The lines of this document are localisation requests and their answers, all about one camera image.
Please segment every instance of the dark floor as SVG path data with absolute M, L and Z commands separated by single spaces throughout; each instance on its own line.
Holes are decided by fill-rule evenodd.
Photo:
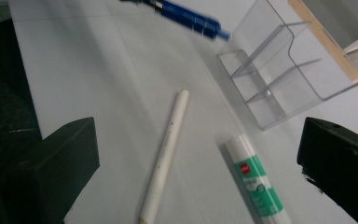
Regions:
M 0 175 L 41 141 L 12 20 L 0 22 Z

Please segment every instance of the red logo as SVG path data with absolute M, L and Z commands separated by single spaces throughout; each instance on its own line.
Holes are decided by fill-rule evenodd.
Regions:
M 243 175 L 251 173 L 251 169 L 248 166 L 248 163 L 243 163 L 240 165 L 240 170 Z

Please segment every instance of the white tabletop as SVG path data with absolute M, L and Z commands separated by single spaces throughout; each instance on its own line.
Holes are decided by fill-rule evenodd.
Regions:
M 251 5 L 174 2 L 213 15 L 230 32 Z M 297 20 L 285 1 L 273 2 Z M 222 147 L 241 133 L 254 143 L 294 223 L 355 223 L 305 180 L 296 154 L 307 116 L 358 133 L 358 90 L 262 132 L 217 64 L 223 41 L 193 34 L 147 6 L 118 0 L 11 0 L 9 5 L 42 135 L 95 118 L 101 167 L 65 223 L 138 223 L 173 101 L 183 88 L 190 92 L 189 105 L 156 223 L 257 223 Z

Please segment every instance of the wooden strip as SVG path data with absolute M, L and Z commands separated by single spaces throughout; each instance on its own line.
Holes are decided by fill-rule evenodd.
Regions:
M 303 21 L 310 21 L 310 30 L 334 58 L 338 66 L 347 74 L 347 76 L 352 80 L 358 78 L 358 71 L 348 61 L 348 59 L 344 57 L 342 48 L 338 46 L 337 43 L 330 37 L 330 35 L 326 33 L 323 26 L 312 15 L 307 6 L 301 0 L 287 1 Z

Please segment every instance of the green and white glue stick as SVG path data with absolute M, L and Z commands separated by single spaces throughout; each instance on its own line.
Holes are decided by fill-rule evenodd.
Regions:
M 234 137 L 226 146 L 263 223 L 292 223 L 246 137 Z

